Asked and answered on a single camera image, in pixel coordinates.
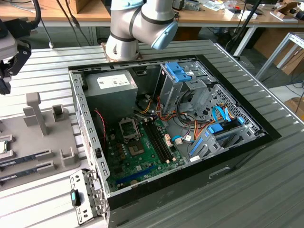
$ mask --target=metal table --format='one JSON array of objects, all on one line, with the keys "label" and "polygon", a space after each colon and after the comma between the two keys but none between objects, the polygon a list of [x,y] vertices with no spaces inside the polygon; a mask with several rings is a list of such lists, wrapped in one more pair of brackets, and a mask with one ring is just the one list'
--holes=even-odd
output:
[{"label": "metal table", "polygon": [[[282,138],[239,170],[122,227],[302,227],[304,123],[218,44],[183,41],[172,42],[163,51],[147,45],[140,45],[140,49],[145,58],[204,54]],[[34,50],[22,71],[13,77],[12,93],[0,98],[0,118],[21,114],[26,92],[40,92],[43,110],[63,104],[71,113],[82,157],[80,168],[87,167],[67,67],[105,61],[100,47]],[[74,171],[1,191],[0,227],[78,227],[69,196],[68,177]],[[105,222],[95,220],[84,227],[105,227]]]},{"label": "metal table", "polygon": [[284,50],[284,48],[287,46],[287,44],[292,41],[294,42],[293,47],[289,50],[289,52],[282,58],[282,60],[279,62],[279,64],[276,66],[277,68],[281,69],[285,66],[285,62],[290,59],[290,56],[298,49],[304,48],[304,32],[295,32],[291,33],[289,32],[286,37],[282,40],[282,42],[279,44],[279,46],[275,49],[275,51],[272,53],[272,55],[269,57],[269,59],[265,62],[263,67],[259,70],[259,72],[256,74],[256,79],[260,79],[263,74],[268,70],[270,65],[275,61],[275,59],[278,57],[278,55]]}]

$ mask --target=green circuit board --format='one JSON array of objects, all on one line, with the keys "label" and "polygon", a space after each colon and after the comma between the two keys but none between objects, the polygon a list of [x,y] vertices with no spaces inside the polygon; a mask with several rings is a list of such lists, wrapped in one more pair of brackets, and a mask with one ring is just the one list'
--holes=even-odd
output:
[{"label": "green circuit board", "polygon": [[[160,136],[165,142],[164,135],[167,133],[161,120],[153,121],[157,127]],[[157,176],[178,166],[184,165],[185,162],[175,147],[168,147],[173,160],[169,163],[161,163],[157,152],[145,132],[143,123],[137,123],[140,132],[140,139],[125,143],[119,125],[110,127],[107,134],[109,138],[109,147],[107,151],[107,164],[110,170],[110,176],[107,179],[111,192],[117,191],[131,184],[141,182],[147,178]]]}]

